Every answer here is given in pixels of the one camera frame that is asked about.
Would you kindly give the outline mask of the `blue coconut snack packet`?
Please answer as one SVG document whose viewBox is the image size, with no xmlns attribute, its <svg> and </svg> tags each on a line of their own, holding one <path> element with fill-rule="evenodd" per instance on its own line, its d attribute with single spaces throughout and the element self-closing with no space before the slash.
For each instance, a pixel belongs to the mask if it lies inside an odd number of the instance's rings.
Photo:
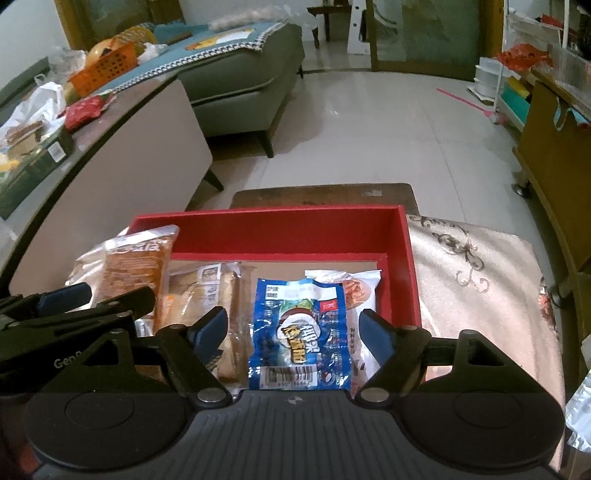
<svg viewBox="0 0 591 480">
<path fill-rule="evenodd" d="M 251 390 L 348 390 L 352 380 L 342 285 L 259 279 L 252 315 Z"/>
</svg>

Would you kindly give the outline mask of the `teal sofa blanket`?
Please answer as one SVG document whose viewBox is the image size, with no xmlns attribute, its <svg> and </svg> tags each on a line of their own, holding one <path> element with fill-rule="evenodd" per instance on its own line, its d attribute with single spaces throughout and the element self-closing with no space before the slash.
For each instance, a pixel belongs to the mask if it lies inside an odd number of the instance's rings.
<svg viewBox="0 0 591 480">
<path fill-rule="evenodd" d="M 284 26 L 287 26 L 287 21 L 257 22 L 221 33 L 200 32 L 169 46 L 160 55 L 107 82 L 95 94 L 108 91 L 118 93 L 159 75 L 178 73 L 235 52 L 260 53 L 270 36 Z"/>
</svg>

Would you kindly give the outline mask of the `white plastic bag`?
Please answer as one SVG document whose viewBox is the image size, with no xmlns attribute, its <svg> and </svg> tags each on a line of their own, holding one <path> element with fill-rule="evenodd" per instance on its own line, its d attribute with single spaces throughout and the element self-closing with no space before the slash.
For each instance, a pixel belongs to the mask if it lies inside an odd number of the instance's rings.
<svg viewBox="0 0 591 480">
<path fill-rule="evenodd" d="M 38 86 L 31 95 L 16 106 L 10 118 L 1 126 L 1 137 L 5 138 L 13 128 L 24 127 L 41 121 L 50 134 L 65 121 L 61 113 L 66 108 L 64 88 L 55 82 Z"/>
</svg>

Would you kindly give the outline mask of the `red bag on counter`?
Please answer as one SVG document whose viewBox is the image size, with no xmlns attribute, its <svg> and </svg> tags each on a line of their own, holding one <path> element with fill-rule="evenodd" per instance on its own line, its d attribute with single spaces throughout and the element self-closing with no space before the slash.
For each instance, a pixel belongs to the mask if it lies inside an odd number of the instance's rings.
<svg viewBox="0 0 591 480">
<path fill-rule="evenodd" d="M 112 102 L 110 93 L 96 95 L 79 100 L 65 110 L 64 127 L 68 132 L 74 132 L 87 123 L 99 118 Z"/>
</svg>

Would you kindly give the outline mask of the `brown spicy snack packet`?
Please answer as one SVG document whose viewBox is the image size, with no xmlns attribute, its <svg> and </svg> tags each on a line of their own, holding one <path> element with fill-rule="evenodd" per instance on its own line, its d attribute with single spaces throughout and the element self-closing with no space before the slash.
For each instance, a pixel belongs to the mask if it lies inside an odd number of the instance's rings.
<svg viewBox="0 0 591 480">
<path fill-rule="evenodd" d="M 94 300 L 100 303 L 149 286 L 155 295 L 155 306 L 147 317 L 157 330 L 162 324 L 168 263 L 178 233 L 176 225 L 166 225 L 105 241 L 104 263 Z"/>
</svg>

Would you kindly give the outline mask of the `brown cardboard box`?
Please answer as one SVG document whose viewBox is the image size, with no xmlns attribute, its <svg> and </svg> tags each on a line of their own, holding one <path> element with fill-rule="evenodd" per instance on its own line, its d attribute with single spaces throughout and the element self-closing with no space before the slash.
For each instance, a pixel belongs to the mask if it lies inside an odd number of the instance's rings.
<svg viewBox="0 0 591 480">
<path fill-rule="evenodd" d="M 590 126 L 577 121 L 573 98 L 540 77 L 514 155 L 522 167 L 517 187 L 536 193 L 558 238 L 568 274 L 554 296 L 574 291 L 576 276 L 590 272 Z"/>
</svg>

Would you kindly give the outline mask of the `orange plastic basket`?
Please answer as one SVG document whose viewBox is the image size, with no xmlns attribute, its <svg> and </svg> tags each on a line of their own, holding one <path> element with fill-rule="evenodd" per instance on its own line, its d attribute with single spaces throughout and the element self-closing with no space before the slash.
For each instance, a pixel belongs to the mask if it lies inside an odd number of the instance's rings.
<svg viewBox="0 0 591 480">
<path fill-rule="evenodd" d="M 80 97 L 86 97 L 136 66 L 135 47 L 132 43 L 127 43 L 72 75 L 69 82 Z"/>
</svg>

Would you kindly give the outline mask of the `yellow cake packet in box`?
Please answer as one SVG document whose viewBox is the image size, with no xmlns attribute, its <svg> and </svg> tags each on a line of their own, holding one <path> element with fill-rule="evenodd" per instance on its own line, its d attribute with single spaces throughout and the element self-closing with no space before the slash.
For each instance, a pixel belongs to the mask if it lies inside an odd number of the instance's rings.
<svg viewBox="0 0 591 480">
<path fill-rule="evenodd" d="M 247 385 L 247 363 L 252 353 L 249 293 L 249 268 L 238 262 L 174 262 L 161 301 L 161 328 L 171 324 L 190 326 L 215 306 L 225 309 L 228 333 L 211 367 L 216 378 L 232 388 Z"/>
</svg>

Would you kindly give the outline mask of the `white snack packet in box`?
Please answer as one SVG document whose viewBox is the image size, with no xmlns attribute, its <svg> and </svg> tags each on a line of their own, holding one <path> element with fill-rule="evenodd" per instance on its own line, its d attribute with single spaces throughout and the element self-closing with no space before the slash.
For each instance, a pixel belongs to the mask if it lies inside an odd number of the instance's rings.
<svg viewBox="0 0 591 480">
<path fill-rule="evenodd" d="M 341 284 L 346 300 L 349 356 L 352 360 L 351 393 L 356 395 L 380 368 L 376 358 L 363 343 L 359 318 L 365 309 L 377 310 L 377 286 L 380 270 L 349 273 L 338 270 L 305 270 L 304 276 L 325 284 Z"/>
</svg>

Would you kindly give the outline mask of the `brown floor mat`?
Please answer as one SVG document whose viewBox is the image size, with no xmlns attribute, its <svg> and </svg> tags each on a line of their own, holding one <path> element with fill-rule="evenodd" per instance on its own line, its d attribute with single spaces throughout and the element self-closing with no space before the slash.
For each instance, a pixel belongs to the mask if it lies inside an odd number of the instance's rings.
<svg viewBox="0 0 591 480">
<path fill-rule="evenodd" d="M 412 186 L 407 183 L 339 184 L 243 190 L 233 195 L 230 209 L 325 205 L 402 205 L 419 215 Z"/>
</svg>

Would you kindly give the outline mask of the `dark green box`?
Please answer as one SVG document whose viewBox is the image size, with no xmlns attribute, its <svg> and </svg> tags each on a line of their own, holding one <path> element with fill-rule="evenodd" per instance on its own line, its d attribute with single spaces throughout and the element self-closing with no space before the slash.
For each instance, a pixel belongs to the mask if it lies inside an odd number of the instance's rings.
<svg viewBox="0 0 591 480">
<path fill-rule="evenodd" d="M 72 135 L 61 127 L 24 157 L 1 180 L 1 218 L 7 220 L 28 195 L 75 149 Z"/>
</svg>

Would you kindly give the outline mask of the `grey sofa ottoman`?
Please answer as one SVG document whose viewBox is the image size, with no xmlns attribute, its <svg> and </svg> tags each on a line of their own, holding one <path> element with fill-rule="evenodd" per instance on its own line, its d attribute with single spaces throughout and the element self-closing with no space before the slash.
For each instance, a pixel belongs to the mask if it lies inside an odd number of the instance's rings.
<svg viewBox="0 0 591 480">
<path fill-rule="evenodd" d="M 283 24 L 259 51 L 219 55 L 178 73 L 193 113 L 207 138 L 252 134 L 273 157 L 270 131 L 277 113 L 303 77 L 301 27 Z"/>
</svg>

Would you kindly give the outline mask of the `red cardboard box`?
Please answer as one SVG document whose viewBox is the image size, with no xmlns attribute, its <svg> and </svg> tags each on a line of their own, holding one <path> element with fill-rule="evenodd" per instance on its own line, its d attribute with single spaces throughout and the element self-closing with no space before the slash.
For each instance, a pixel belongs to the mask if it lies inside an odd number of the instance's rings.
<svg viewBox="0 0 591 480">
<path fill-rule="evenodd" d="M 383 272 L 379 314 L 421 324 L 406 212 L 401 205 L 332 205 L 192 211 L 138 216 L 129 231 L 175 225 L 172 257 L 259 262 L 374 261 Z"/>
</svg>

